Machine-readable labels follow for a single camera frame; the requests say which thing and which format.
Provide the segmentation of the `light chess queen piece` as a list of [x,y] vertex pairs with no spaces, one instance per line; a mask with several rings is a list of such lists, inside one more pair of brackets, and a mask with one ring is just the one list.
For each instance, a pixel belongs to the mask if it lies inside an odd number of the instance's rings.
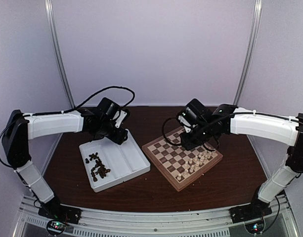
[[189,173],[193,173],[194,172],[194,165],[192,165],[189,169]]

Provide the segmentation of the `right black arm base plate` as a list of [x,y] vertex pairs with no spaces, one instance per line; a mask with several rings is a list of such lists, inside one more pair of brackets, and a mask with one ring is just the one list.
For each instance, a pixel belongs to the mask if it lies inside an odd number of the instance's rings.
[[236,206],[229,209],[230,217],[233,223],[246,222],[258,218],[262,218],[266,215],[270,215],[272,210],[270,207],[264,207],[260,205],[247,204],[242,206]]

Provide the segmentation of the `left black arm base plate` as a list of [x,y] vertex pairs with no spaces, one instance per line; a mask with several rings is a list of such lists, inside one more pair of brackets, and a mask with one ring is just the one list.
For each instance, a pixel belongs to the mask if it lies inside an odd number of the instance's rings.
[[78,224],[81,217],[81,209],[60,205],[59,207],[40,207],[38,214],[62,223]]

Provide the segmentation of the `white plastic compartment tray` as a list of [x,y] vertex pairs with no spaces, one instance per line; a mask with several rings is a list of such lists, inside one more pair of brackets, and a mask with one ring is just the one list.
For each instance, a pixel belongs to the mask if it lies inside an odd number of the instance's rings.
[[[79,149],[90,186],[96,193],[150,171],[150,162],[130,132],[121,145],[103,138],[79,145]],[[98,169],[94,168],[96,162],[90,159],[92,154],[97,154],[105,168],[110,170],[105,177],[100,177]]]

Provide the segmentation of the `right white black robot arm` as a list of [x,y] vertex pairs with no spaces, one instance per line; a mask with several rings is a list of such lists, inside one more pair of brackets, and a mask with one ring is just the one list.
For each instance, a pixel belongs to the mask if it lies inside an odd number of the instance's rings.
[[246,213],[257,218],[296,177],[303,174],[303,114],[280,116],[221,104],[214,111],[192,99],[176,116],[185,128],[181,146],[191,150],[224,134],[246,135],[286,145],[279,168],[256,190]]

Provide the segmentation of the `wooden chess board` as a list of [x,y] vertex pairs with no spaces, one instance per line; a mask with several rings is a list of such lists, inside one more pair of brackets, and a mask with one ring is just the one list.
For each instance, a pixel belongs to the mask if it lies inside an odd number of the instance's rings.
[[[196,181],[200,176],[203,176],[223,158],[223,155],[208,143],[187,151],[181,146],[173,146],[167,143],[162,136],[142,146],[142,150],[178,192]],[[205,159],[197,170],[194,168],[193,173],[189,173],[189,175],[184,177],[183,173],[186,170],[184,164],[196,156],[198,156],[198,161],[200,162],[199,154],[204,154],[207,151],[216,151],[217,156]],[[193,162],[187,169],[189,170],[192,165],[195,166],[195,163]],[[182,175],[180,181],[177,180],[178,174]]]

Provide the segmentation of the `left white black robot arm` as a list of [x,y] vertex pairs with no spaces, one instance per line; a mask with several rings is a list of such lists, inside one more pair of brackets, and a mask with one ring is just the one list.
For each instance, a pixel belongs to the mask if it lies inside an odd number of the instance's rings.
[[121,145],[128,138],[127,130],[121,125],[129,116],[128,109],[106,97],[93,109],[76,107],[67,111],[35,114],[14,110],[0,133],[0,147],[6,156],[3,165],[17,174],[47,214],[53,219],[60,219],[64,215],[64,208],[34,165],[30,141],[47,140],[64,133],[87,132],[94,140],[107,138]]

